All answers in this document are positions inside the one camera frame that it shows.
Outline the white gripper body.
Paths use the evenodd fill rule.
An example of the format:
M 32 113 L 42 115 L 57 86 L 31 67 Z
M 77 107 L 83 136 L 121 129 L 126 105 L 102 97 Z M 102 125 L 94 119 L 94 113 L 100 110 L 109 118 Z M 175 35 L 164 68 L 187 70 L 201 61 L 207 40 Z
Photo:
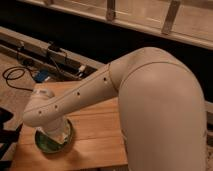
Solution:
M 56 142 L 65 142 L 70 137 L 68 120 L 60 117 L 41 127 L 42 131 Z

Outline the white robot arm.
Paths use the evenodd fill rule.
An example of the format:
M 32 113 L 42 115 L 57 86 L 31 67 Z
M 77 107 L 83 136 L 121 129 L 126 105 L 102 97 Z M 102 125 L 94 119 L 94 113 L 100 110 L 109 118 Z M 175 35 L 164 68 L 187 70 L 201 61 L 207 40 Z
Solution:
M 205 171 L 207 116 L 202 88 L 191 70 L 155 47 L 114 60 L 65 93 L 37 89 L 23 120 L 49 134 L 62 117 L 116 97 L 129 171 Z

